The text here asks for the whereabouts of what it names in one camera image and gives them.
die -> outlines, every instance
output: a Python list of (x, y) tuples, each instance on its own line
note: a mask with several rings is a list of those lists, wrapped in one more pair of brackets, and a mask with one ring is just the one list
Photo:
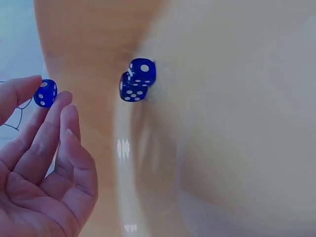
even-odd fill
[(128, 82), (133, 86), (152, 86), (156, 81), (155, 63), (146, 58), (136, 58), (128, 68)]
[(33, 98), (38, 106), (50, 108), (57, 96), (57, 85), (53, 80), (44, 79)]
[(123, 73), (119, 82), (119, 95), (127, 102), (138, 102), (145, 99), (148, 87), (137, 87), (128, 83), (129, 73)]

finger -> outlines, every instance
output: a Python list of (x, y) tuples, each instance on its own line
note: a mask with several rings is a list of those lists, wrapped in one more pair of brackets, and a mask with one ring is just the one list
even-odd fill
[[(79, 115), (75, 105), (66, 106), (61, 113), (60, 134), (70, 129), (80, 141)], [(54, 171), (51, 172), (40, 185), (50, 197), (61, 200), (66, 191), (74, 184), (74, 166), (67, 157), (67, 147), (59, 146)]]
[(57, 96), (33, 143), (16, 164), (14, 172), (36, 185), (42, 183), (58, 147), (61, 111), (72, 99), (72, 94), (67, 91)]
[(16, 107), (31, 99), (41, 84), (41, 76), (11, 79), (0, 85), (0, 125)]
[(69, 161), (74, 166), (75, 187), (69, 189), (62, 202), (72, 211), (82, 228), (87, 222), (98, 198), (98, 179), (95, 162), (68, 129), (62, 136)]
[(17, 138), (0, 150), (0, 160), (12, 171), (20, 157), (30, 148), (36, 133), (45, 120), (48, 109), (38, 107)]

fingernail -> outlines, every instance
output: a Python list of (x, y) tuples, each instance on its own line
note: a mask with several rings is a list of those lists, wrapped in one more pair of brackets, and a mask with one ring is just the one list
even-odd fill
[(72, 137), (72, 138), (74, 138), (76, 141), (78, 141), (78, 138), (74, 135), (74, 133), (68, 128), (67, 130), (66, 130), (66, 132)]

hand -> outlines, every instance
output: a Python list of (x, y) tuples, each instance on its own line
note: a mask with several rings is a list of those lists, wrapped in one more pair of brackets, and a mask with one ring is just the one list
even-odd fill
[[(40, 84), (41, 77), (32, 76), (0, 85), (0, 125)], [(0, 150), (1, 237), (77, 237), (87, 222), (97, 201), (97, 172), (80, 144), (71, 102), (71, 93), (60, 93)], [(55, 170), (45, 178), (56, 150)]]

dice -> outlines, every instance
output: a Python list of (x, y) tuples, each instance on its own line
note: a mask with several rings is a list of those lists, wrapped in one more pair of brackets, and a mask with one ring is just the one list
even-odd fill
[(131, 61), (128, 73), (127, 80), (133, 86), (152, 86), (156, 81), (155, 63), (146, 58), (136, 58)]
[(38, 106), (50, 108), (57, 96), (57, 85), (53, 80), (44, 79), (33, 98)]
[(119, 95), (127, 102), (138, 102), (145, 99), (148, 91), (147, 86), (137, 87), (128, 83), (129, 72), (123, 73), (119, 82)]

